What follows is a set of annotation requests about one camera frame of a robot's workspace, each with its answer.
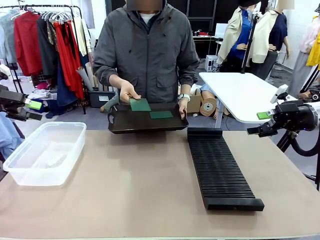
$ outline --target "clear plastic container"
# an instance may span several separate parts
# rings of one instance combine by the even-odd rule
[[[82,122],[47,122],[34,131],[4,162],[22,186],[59,186],[68,178],[85,145]]]

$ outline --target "wristwatch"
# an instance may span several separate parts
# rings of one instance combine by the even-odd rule
[[[183,98],[187,98],[188,99],[188,102],[190,102],[190,96],[188,95],[188,94],[181,94],[180,96],[179,96],[179,100],[181,100],[181,99],[183,99]]]

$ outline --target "red garment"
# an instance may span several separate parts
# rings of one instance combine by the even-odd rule
[[[28,11],[14,20],[16,59],[23,75],[37,75],[42,70],[38,41],[37,20],[39,15]]]
[[[58,45],[59,56],[63,69],[65,84],[69,89],[75,92],[78,99],[84,98],[82,78],[76,72],[81,67],[78,45],[72,31],[70,22],[53,24],[56,31],[56,41]]]

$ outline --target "white t-shirt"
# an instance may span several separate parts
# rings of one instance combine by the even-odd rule
[[[144,13],[140,13],[140,16],[142,17],[142,19],[144,20],[145,24],[148,24],[149,20],[156,15],[155,13],[151,13],[151,14],[144,14]]]

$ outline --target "pink blouse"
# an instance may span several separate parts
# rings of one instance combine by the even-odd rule
[[[308,47],[313,47],[316,39],[318,37],[318,34],[320,32],[320,17],[316,17],[313,19],[311,25],[308,28],[308,32],[303,38],[302,43],[300,44],[300,51],[303,53],[307,53]]]

